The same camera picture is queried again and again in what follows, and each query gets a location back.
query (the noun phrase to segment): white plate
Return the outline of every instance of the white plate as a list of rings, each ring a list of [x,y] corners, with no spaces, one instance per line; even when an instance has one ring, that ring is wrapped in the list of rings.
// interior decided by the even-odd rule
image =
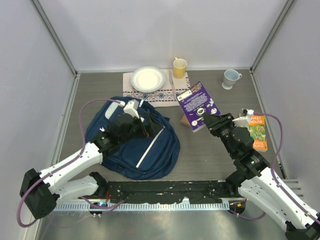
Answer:
[[[132,86],[143,93],[157,91],[165,84],[165,81],[165,73],[155,66],[140,67],[131,76]]]

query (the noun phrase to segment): robotic arm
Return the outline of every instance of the robotic arm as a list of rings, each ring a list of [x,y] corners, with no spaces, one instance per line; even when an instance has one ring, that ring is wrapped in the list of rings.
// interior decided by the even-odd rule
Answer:
[[[245,127],[253,113],[245,109],[236,119],[230,113],[203,115],[210,133],[221,139],[234,160],[236,171],[226,179],[229,191],[250,199],[272,217],[286,231],[288,240],[317,240],[320,225],[315,220],[320,220],[320,214],[304,203],[276,173],[272,175],[270,164],[253,149],[254,140]],[[306,213],[294,201],[303,206]]]
[[[43,176],[66,165],[59,172],[51,174],[50,177],[40,182],[26,197],[25,204],[28,206],[35,219],[41,219],[51,213],[57,204],[68,202],[81,196],[95,195],[103,197],[108,190],[106,180],[97,172],[69,181],[83,170],[94,164],[101,164],[103,159],[119,151],[122,144],[133,138],[148,138],[159,134],[163,126],[153,120],[149,113],[145,118],[139,116],[139,102],[130,100],[126,105],[116,104],[123,107],[115,121],[109,124],[107,129],[101,128],[96,136],[85,145],[83,153],[81,150],[67,157],[61,162],[36,172],[34,168],[27,171],[22,182],[20,196]]]

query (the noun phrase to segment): plate rim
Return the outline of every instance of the plate rim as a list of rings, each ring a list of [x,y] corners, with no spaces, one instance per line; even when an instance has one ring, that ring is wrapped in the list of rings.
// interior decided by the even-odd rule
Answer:
[[[155,70],[159,71],[161,73],[162,79],[163,79],[162,84],[159,87],[155,88],[154,90],[147,90],[147,91],[146,90],[141,90],[141,88],[137,87],[137,85],[134,83],[133,79],[135,78],[135,75],[137,74],[137,72],[139,72],[139,71],[141,71],[143,69],[155,69]],[[131,78],[130,78],[130,82],[131,82],[131,85],[133,86],[133,88],[135,90],[139,91],[139,92],[142,92],[142,93],[153,93],[153,92],[155,92],[155,91],[157,91],[157,90],[159,90],[160,88],[163,87],[163,85],[166,82],[166,74],[165,74],[164,71],[162,71],[160,68],[158,68],[156,66],[142,66],[142,67],[139,67],[138,69],[136,69],[132,73]]]

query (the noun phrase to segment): gray wooden table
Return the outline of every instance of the gray wooden table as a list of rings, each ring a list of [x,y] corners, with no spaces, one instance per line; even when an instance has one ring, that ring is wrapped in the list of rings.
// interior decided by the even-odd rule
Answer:
[[[223,70],[188,71],[188,76],[191,85],[198,81],[202,82],[222,114],[231,113],[237,116],[242,108],[261,112],[249,71],[239,72],[243,77],[231,90],[225,90],[221,86]],[[81,148],[78,124],[81,107],[93,99],[122,96],[122,75],[122,72],[81,74],[62,147],[61,160]],[[93,103],[84,110],[82,116],[84,129],[103,104],[103,102]],[[206,128],[193,133],[189,127],[180,123],[183,111],[179,106],[158,107],[157,110],[170,118],[170,123],[181,144],[181,151],[174,169],[162,178],[162,181],[224,180],[235,171],[233,161],[220,139],[213,137]],[[271,161],[275,152],[268,133],[267,142],[269,149],[262,155]],[[82,178],[93,171],[99,172],[108,181],[130,181],[99,164],[86,169],[77,178]],[[277,168],[276,171],[280,175],[280,169]]]

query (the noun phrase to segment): yellow mug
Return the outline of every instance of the yellow mug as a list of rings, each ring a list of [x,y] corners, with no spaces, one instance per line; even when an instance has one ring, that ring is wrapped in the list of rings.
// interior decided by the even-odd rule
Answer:
[[[187,70],[187,61],[182,58],[174,58],[173,61],[173,75],[177,79],[182,79]]]

